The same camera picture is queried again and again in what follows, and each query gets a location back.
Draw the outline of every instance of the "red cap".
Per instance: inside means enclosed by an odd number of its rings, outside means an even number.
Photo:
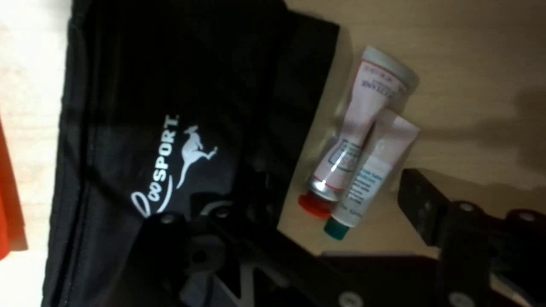
[[[308,194],[301,194],[299,202],[308,213],[321,218],[321,219],[330,218],[331,211],[335,209],[335,202],[326,201],[326,199],[313,194],[311,190]]]

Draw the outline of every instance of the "tube cap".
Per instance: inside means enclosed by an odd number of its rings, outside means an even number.
[[[328,202],[313,192],[302,194],[299,197],[299,202],[308,213],[321,218],[321,219],[330,218],[331,209],[335,208],[333,202]]]
[[[325,231],[337,238],[337,240],[343,240],[343,237],[347,235],[350,226],[340,223],[337,218],[328,218],[326,225],[325,225]]]

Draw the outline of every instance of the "red object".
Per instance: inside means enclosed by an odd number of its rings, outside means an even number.
[[[321,219],[330,218],[331,211],[335,209],[335,202],[326,201],[313,192],[301,194],[299,202],[308,213]]]
[[[28,248],[16,175],[0,122],[0,259],[11,250]]]

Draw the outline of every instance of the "cream tube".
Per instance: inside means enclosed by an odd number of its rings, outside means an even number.
[[[419,131],[415,124],[391,110],[378,115],[355,175],[325,226],[326,233],[342,240],[349,228],[360,221],[393,167],[417,139]]]
[[[309,180],[314,194],[326,201],[340,199],[374,117],[386,105],[405,98],[417,81],[408,66],[372,46],[366,47],[340,136]]]

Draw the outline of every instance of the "black fabric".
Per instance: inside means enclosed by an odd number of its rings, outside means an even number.
[[[337,34],[279,0],[74,1],[43,305],[105,305],[157,211],[275,225]]]

